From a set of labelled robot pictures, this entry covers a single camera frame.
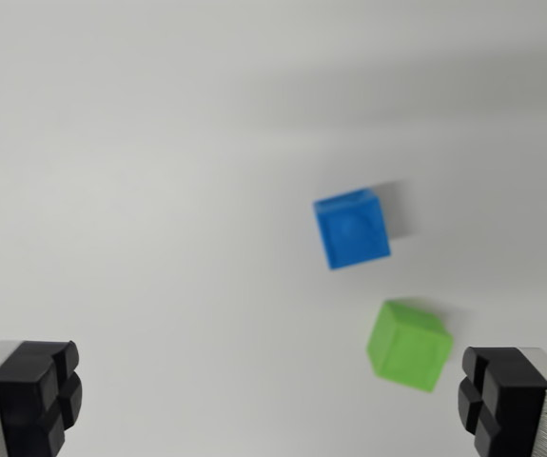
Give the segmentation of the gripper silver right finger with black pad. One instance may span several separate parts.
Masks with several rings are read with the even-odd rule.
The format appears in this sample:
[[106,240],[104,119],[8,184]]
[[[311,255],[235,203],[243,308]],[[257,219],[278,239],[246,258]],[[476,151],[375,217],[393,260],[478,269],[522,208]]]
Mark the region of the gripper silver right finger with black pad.
[[547,456],[547,353],[469,347],[462,369],[459,418],[478,455]]

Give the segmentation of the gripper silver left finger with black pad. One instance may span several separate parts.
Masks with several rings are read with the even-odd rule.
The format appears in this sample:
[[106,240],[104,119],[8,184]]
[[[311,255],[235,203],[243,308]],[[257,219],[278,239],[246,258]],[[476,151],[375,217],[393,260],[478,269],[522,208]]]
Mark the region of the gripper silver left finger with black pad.
[[0,456],[52,457],[79,417],[76,344],[0,341]]

